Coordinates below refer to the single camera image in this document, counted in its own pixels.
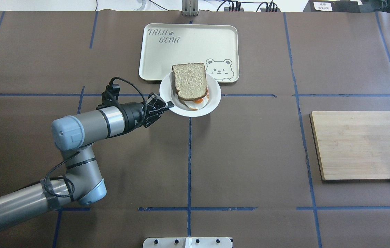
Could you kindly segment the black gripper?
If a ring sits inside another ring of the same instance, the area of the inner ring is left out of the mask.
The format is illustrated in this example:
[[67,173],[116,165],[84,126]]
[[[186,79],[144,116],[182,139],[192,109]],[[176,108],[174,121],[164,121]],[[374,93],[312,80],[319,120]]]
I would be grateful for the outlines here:
[[150,93],[147,99],[147,113],[144,117],[144,104],[146,102],[129,102],[121,105],[121,113],[124,119],[124,131],[132,131],[140,127],[143,123],[145,128],[148,128],[158,119],[164,111],[168,111],[174,107],[174,103],[171,101],[166,102],[159,95]]

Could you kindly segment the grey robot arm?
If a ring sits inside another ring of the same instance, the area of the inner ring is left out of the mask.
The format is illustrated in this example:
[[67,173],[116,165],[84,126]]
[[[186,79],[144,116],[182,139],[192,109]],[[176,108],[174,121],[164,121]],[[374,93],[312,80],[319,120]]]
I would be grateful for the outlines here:
[[53,121],[53,139],[63,161],[39,182],[0,197],[0,232],[73,201],[86,206],[101,200],[107,190],[91,146],[148,127],[172,107],[173,102],[154,93],[140,103],[120,104],[104,91],[96,110]]

